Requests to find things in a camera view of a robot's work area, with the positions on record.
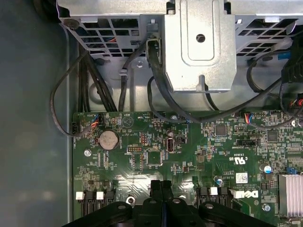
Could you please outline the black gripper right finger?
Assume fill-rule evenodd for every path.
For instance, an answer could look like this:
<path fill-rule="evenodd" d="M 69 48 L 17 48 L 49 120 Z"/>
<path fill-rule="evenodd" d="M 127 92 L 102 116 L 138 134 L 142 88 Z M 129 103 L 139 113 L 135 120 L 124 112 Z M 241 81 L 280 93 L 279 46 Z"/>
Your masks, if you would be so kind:
<path fill-rule="evenodd" d="M 271 224 L 227 206 L 207 201 L 198 208 L 174 197 L 171 181 L 162 181 L 162 195 L 171 227 L 270 227 Z"/>

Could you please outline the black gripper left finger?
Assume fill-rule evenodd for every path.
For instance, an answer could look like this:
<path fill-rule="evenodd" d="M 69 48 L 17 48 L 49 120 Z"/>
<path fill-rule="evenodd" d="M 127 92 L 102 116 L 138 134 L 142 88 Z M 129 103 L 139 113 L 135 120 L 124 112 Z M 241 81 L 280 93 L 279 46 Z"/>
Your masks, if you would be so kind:
<path fill-rule="evenodd" d="M 84 217 L 66 224 L 66 227 L 161 227 L 162 187 L 160 180 L 151 181 L 150 197 L 142 205 L 117 201 Z"/>

